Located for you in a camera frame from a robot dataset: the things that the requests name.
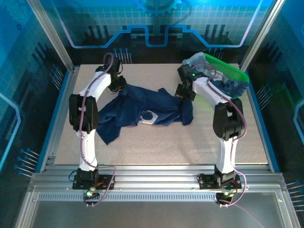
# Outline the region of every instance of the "blue cloth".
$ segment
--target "blue cloth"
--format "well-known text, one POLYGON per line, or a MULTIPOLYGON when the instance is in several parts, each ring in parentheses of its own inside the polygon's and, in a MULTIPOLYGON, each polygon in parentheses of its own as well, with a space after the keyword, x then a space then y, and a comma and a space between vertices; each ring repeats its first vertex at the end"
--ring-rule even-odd
POLYGON ((191 101, 170 95, 164 88, 156 91, 127 85, 119 95, 99 111, 97 133, 108 145, 119 137, 124 126, 136 126, 139 122, 169 125, 193 120, 191 101))
MULTIPOLYGON (((194 54, 192 57, 183 60, 181 64, 188 64, 190 67, 192 67, 200 63, 208 63, 203 52, 198 52, 194 54)), ((210 69, 210 67, 207 65, 197 66, 194 71, 196 73, 203 73, 208 77, 214 76, 214 70, 210 69)), ((241 96, 248 86, 248 82, 230 80, 222 72, 219 71, 217 71, 216 77, 217 79, 211 79, 210 82, 221 92, 232 98, 241 96)))

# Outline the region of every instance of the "grey cloth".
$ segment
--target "grey cloth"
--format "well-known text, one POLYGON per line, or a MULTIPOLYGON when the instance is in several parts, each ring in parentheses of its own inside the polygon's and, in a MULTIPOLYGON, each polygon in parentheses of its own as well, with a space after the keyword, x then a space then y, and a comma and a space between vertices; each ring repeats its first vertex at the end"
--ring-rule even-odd
MULTIPOLYGON (((190 67, 193 67, 200 63, 208 63, 208 61, 205 58, 205 55, 203 52, 198 52, 194 54, 192 57, 185 59, 182 61, 182 65, 188 64, 190 67)), ((225 93, 226 95, 235 98, 241 96, 247 86, 247 82, 243 81, 237 81, 235 79, 228 79, 222 72, 217 71, 217 74, 215 75, 215 72, 213 69, 210 69, 207 65, 200 65, 195 67, 194 71, 196 73, 203 73, 208 77, 211 77, 210 82, 216 86, 221 92, 225 93)))

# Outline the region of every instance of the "purple cable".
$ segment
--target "purple cable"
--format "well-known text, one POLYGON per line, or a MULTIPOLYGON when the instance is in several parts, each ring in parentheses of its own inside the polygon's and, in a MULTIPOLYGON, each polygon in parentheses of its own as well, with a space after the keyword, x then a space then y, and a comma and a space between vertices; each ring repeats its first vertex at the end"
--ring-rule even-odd
POLYGON ((115 173, 116 173, 116 167, 115 167, 115 166, 95 167, 95 166, 91 165, 88 161, 86 161, 86 156, 84 155, 84 135, 83 135, 83 133, 82 133, 82 124, 83 124, 83 121, 84 121, 86 97, 87 97, 87 95, 88 95, 88 93, 89 93, 89 91, 90 91, 91 86, 92 86, 92 85, 94 84, 94 82, 97 81, 101 76, 103 76, 104 74, 106 74, 106 73, 108 72, 108 70, 112 67, 112 64, 113 64, 113 61, 114 61, 114 57, 113 57, 112 53, 106 53, 106 54, 104 55, 104 62, 105 62, 105 57, 106 57, 107 55, 110 55, 110 56, 111 56, 110 65, 109 65, 109 67, 108 67, 104 72, 102 72, 99 76, 97 76, 97 77, 89 84, 89 86, 87 87, 87 90, 86 90, 86 92, 85 92, 84 98, 83 98, 83 100, 82 100, 81 115, 80 115, 80 123, 79 123, 79 130, 80 130, 80 135, 81 135, 81 138, 80 138, 80 151, 81 151, 82 160, 83 160, 88 166, 90 166, 90 167, 92 167, 92 168, 95 168, 95 169, 106 169, 106 168, 113 168, 113 169, 114 169, 112 178, 111 178, 111 180, 110 180, 110 183, 109 183, 108 187, 106 188, 106 190, 105 190, 105 192, 104 192, 104 195, 102 196, 102 198, 101 198, 95 205, 101 203, 101 202, 104 200, 104 198, 105 198, 107 192, 109 191, 110 186, 111 186, 111 184, 112 184, 112 181, 114 180, 114 176, 115 176, 115 173))
MULTIPOLYGON (((214 76, 217 74, 217 71, 216 71, 216 69, 214 68, 214 66, 211 65, 211 64, 209 64, 209 63, 200 63, 200 64, 197 64, 197 65, 193 66, 191 69, 194 69, 194 68, 196 68, 197 66, 201 66, 201 65, 207 65, 207 66, 212 67, 213 70, 214 70, 214 72, 215 72, 214 76)), ((210 82, 210 78, 207 79, 207 86, 208 86, 214 93, 216 93, 218 96, 220 96, 221 98, 223 98, 225 101, 229 102, 229 104, 231 104, 231 105, 235 108, 235 110, 237 111, 237 113, 241 116, 241 119, 242 119, 242 121, 243 121, 243 123, 244 123, 244 132, 243 132, 243 134, 240 135, 239 137, 237 137, 237 138, 235 138, 235 139, 232 140, 232 146, 231 146, 231 152, 230 152, 230 162, 231 162, 231 164, 232 164, 232 151, 233 151, 234 142, 235 142, 236 140, 238 140, 238 139, 241 139, 241 138, 245 137, 245 135, 247 134, 247 129, 248 129, 247 122, 246 122, 246 120, 245 120, 244 115, 243 115, 242 112, 239 110, 239 108, 238 108, 230 99, 226 98, 225 96, 223 96, 222 94, 220 94, 217 90, 215 90, 215 89, 210 85, 209 82, 210 82)), ((238 170, 235 168, 235 166, 234 166, 233 164, 232 164, 232 167, 233 167, 233 170, 234 170, 235 172, 241 174, 241 175, 244 177, 245 184, 244 184, 244 188, 243 188, 243 190, 242 190, 242 193, 241 193, 240 197, 239 197, 236 201, 234 201, 233 203, 230 203, 230 204, 226 205, 226 207, 230 207, 230 206, 232 206, 232 205, 235 205, 235 204, 243 197, 243 195, 245 194, 246 187, 247 187, 247 179, 246 179, 245 174, 243 174, 242 172, 238 171, 238 170)))
MULTIPOLYGON (((230 202, 227 201, 227 200, 220 199, 219 201, 222 201, 222 202, 227 203, 228 205, 230 205, 230 202)), ((240 208, 241 210, 245 211, 245 212, 246 212, 248 215, 250 215, 255 221, 257 221, 258 224, 259 224, 262 228, 265 228, 265 227, 263 226, 263 224, 260 223, 260 221, 257 220, 256 217, 255 217, 253 214, 251 214, 248 210, 246 210, 245 208, 243 208, 243 207, 241 207, 241 206, 239 206, 239 205, 237 205, 237 204, 235 204, 235 206, 236 206, 237 208, 240 208)))

